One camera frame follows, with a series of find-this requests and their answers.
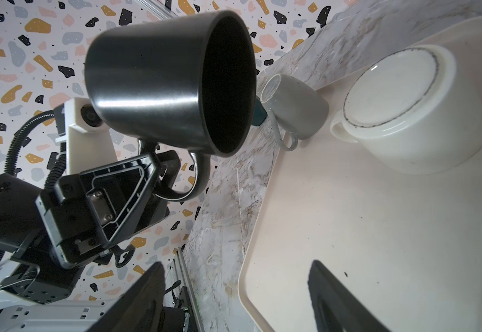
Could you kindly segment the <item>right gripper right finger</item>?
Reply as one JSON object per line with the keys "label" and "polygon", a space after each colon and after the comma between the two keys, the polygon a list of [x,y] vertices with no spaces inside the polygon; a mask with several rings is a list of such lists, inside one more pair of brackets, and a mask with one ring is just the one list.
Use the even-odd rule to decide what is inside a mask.
{"label": "right gripper right finger", "polygon": [[388,330],[321,261],[312,262],[308,288],[318,331]]}

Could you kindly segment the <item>dark teal mug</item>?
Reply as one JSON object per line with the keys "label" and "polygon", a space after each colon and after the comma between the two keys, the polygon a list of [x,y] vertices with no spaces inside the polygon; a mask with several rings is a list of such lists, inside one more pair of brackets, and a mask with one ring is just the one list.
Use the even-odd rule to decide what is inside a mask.
{"label": "dark teal mug", "polygon": [[251,125],[254,127],[259,127],[266,119],[267,112],[265,111],[260,98],[256,97]]}

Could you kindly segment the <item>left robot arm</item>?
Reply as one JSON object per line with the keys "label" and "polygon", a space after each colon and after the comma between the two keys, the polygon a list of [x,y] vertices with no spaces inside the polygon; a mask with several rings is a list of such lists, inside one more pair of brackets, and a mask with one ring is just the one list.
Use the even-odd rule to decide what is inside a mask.
{"label": "left robot arm", "polygon": [[90,263],[129,264],[130,239],[167,217],[160,193],[179,169],[167,151],[84,170],[59,160],[44,188],[0,174],[0,308],[64,300]]}

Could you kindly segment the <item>black mug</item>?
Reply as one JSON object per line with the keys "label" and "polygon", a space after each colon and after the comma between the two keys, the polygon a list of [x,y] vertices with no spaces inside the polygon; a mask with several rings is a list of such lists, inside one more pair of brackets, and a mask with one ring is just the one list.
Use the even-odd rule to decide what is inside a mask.
{"label": "black mug", "polygon": [[109,127],[190,153],[193,187],[156,188],[166,201],[199,196],[211,157],[236,154],[253,119],[255,55],[245,23],[232,11],[106,30],[87,51],[84,79]]}

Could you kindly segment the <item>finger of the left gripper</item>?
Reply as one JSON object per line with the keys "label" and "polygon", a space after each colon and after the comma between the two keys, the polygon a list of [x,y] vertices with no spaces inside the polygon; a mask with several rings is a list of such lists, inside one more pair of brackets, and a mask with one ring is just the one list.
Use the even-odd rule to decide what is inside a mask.
{"label": "finger of the left gripper", "polygon": [[79,174],[102,245],[116,245],[136,232],[158,179],[159,160],[154,154]]}

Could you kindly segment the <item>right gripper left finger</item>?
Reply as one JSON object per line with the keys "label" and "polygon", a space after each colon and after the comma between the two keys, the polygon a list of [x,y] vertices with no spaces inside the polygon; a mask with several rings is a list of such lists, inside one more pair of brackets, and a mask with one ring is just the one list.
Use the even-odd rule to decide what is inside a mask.
{"label": "right gripper left finger", "polygon": [[157,331],[165,290],[165,270],[156,262],[89,330]]}

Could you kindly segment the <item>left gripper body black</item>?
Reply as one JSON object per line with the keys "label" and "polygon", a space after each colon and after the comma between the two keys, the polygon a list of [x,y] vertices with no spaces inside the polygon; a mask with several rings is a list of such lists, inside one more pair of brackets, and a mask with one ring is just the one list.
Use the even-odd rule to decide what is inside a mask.
{"label": "left gripper body black", "polygon": [[[154,192],[172,187],[181,167],[181,161],[174,150],[145,154],[154,154],[158,158],[159,179],[137,224],[136,232],[128,239],[158,224],[170,214],[167,201],[156,196]],[[114,250],[119,245],[100,243],[79,174],[60,177],[52,188],[41,191],[36,199],[36,206],[53,245],[56,259],[63,268],[68,269],[84,266],[96,260],[102,252]]]}

